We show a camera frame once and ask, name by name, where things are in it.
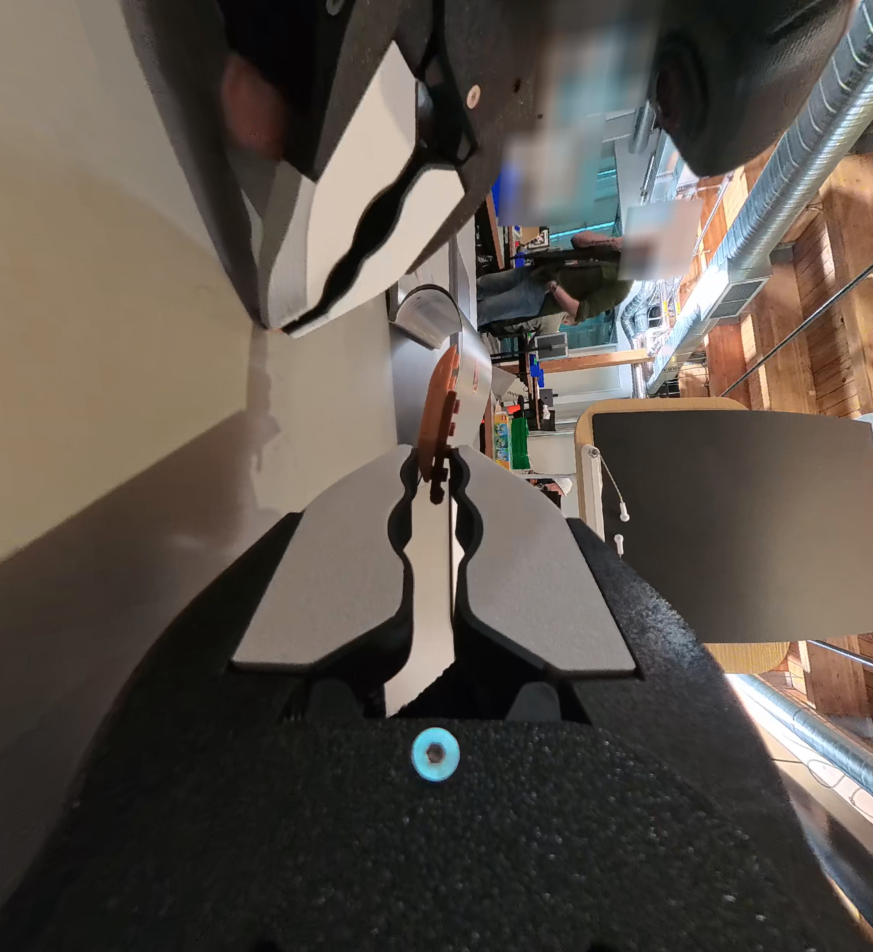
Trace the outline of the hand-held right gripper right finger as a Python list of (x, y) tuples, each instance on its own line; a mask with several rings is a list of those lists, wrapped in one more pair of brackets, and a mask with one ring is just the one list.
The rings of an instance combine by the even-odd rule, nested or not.
[(569, 522), (547, 497), (468, 446), (454, 453), (457, 605), (538, 668), (630, 676), (635, 660)]

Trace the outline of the silver ventilation duct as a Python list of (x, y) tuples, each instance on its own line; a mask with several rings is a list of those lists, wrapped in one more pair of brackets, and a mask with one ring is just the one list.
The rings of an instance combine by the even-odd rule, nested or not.
[(725, 677), (744, 700), (764, 710), (873, 797), (873, 752), (870, 749), (757, 676), (728, 673)]
[(872, 120), (873, 1), (864, 1), (661, 343), (649, 388), (763, 289), (771, 253)]

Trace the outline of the brown brick assembly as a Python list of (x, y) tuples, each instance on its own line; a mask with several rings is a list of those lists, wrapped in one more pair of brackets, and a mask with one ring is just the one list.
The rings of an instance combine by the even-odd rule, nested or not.
[(419, 479), (429, 486), (429, 500), (434, 506), (443, 503), (445, 484), (449, 478), (447, 458), (459, 409), (459, 368), (459, 349), (458, 345), (453, 344), (438, 359), (431, 374), (419, 426)]

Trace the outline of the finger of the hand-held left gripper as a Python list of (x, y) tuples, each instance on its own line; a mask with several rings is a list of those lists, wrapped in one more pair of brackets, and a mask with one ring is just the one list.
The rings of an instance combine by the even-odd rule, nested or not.
[(359, 261), (344, 292), (320, 304), (335, 266), (358, 250), (359, 223), (397, 182), (417, 143), (417, 81), (391, 42), (322, 173), (315, 181), (276, 168), (262, 218), (258, 279), (264, 326), (289, 330), (316, 309), (318, 327), (395, 284), (409, 258), (389, 239)]
[(301, 337), (385, 292), (412, 267), (464, 196), (455, 168), (411, 162), (371, 203), (316, 302), (286, 322), (285, 333)]

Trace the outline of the brick instruction booklet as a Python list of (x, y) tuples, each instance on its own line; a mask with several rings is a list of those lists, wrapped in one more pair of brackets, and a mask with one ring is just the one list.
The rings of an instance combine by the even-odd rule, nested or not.
[(449, 292), (423, 285), (397, 305), (390, 323), (397, 441), (417, 442), (431, 376), (452, 346), (459, 351), (459, 415), (451, 446), (479, 448), (479, 433), (491, 397), (493, 365), (475, 327)]

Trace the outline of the person's left hand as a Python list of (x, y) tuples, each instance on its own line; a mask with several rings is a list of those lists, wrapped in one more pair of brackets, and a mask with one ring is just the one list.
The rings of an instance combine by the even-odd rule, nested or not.
[(282, 160), (288, 127), (286, 103), (239, 54), (226, 57), (219, 100), (224, 125), (235, 146), (264, 160)]

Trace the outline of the grey desk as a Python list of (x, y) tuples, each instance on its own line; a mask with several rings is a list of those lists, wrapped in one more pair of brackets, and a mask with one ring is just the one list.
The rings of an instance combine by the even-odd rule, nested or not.
[(397, 444), (383, 299), (251, 318), (214, 2), (0, 2), (0, 909), (156, 638)]

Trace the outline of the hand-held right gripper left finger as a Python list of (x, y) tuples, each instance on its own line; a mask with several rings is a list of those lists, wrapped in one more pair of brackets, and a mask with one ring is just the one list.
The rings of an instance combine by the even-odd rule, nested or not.
[(398, 446), (304, 509), (234, 666), (392, 677), (412, 646), (411, 536), (412, 448)]

